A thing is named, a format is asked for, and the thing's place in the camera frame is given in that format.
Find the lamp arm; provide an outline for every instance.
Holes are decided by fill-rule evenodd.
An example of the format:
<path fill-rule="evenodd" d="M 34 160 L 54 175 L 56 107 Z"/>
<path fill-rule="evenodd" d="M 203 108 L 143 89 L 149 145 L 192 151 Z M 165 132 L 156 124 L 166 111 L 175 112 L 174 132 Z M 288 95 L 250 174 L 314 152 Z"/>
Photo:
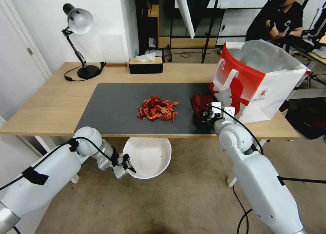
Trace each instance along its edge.
<path fill-rule="evenodd" d="M 75 48 L 74 44 L 72 44 L 69 35 L 72 34 L 73 32 L 68 30 L 69 27 L 65 28 L 62 30 L 62 33 L 64 34 L 64 36 L 67 38 L 69 44 L 71 45 L 72 49 L 75 51 L 75 54 L 77 56 L 77 58 L 79 59 L 79 61 L 82 63 L 83 68 L 87 68 L 86 66 L 86 60 L 84 59 L 84 57 L 81 55 L 81 53 L 79 51 L 77 51 L 77 49 Z"/>

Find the tissue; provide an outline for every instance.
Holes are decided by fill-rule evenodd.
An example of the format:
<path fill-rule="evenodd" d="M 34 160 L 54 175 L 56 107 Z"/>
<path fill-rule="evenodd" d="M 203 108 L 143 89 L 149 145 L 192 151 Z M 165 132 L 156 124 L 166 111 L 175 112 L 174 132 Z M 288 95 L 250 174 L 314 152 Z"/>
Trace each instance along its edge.
<path fill-rule="evenodd" d="M 136 57 L 139 62 L 154 61 L 156 53 L 144 54 Z"/>

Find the white bowl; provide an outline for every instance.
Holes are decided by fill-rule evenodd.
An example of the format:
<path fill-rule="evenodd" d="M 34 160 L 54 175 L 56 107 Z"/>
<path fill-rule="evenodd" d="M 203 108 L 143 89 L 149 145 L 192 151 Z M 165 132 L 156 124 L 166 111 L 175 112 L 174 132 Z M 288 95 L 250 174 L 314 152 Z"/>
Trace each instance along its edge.
<path fill-rule="evenodd" d="M 128 139 L 122 151 L 129 154 L 130 161 L 136 173 L 129 174 L 138 179 L 150 179 L 161 174 L 171 161 L 171 144 L 167 138 Z"/>

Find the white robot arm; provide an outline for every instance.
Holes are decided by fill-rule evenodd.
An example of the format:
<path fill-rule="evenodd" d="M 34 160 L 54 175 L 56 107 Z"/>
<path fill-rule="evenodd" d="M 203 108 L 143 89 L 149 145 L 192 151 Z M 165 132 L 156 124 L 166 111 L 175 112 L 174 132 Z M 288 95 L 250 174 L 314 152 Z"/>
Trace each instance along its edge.
<path fill-rule="evenodd" d="M 117 178 L 122 178 L 128 170 L 134 171 L 128 156 L 117 154 L 96 129 L 83 127 L 73 138 L 79 137 L 93 142 L 105 155 L 86 139 L 77 139 L 40 158 L 17 177 L 20 179 L 10 185 L 0 199 L 0 234 L 13 228 L 25 214 L 49 202 L 78 173 L 89 156 L 97 160 L 101 170 L 113 168 Z"/>
<path fill-rule="evenodd" d="M 234 108 L 221 103 L 210 106 L 208 121 L 219 136 L 219 142 L 233 162 L 233 171 L 257 217 L 275 234 L 305 234 L 298 207 L 272 163 L 252 150 L 252 137 L 223 111 L 234 115 Z"/>
<path fill-rule="evenodd" d="M 296 202 L 271 162 L 252 150 L 249 132 L 225 113 L 234 114 L 234 108 L 224 108 L 225 112 L 220 109 L 220 103 L 212 103 L 204 112 L 204 118 L 231 158 L 234 174 L 257 217 L 275 234 L 306 234 Z M 8 187 L 0 199 L 0 234 L 9 231 L 28 212 L 49 202 L 78 173 L 89 156 L 97 159 L 100 169 L 113 168 L 117 178 L 129 170 L 134 171 L 129 157 L 117 154 L 94 128 L 81 128 L 74 138 L 78 143 L 69 140 L 53 154 L 47 153 Z"/>

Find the tissue box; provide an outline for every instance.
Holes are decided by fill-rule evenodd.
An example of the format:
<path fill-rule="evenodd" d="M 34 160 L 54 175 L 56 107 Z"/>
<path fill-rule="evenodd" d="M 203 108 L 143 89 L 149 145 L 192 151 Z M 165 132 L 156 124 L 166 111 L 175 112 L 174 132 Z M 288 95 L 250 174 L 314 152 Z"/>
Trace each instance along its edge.
<path fill-rule="evenodd" d="M 155 57 L 154 61 L 139 62 L 136 58 L 129 59 L 130 74 L 157 74 L 163 72 L 161 57 Z"/>

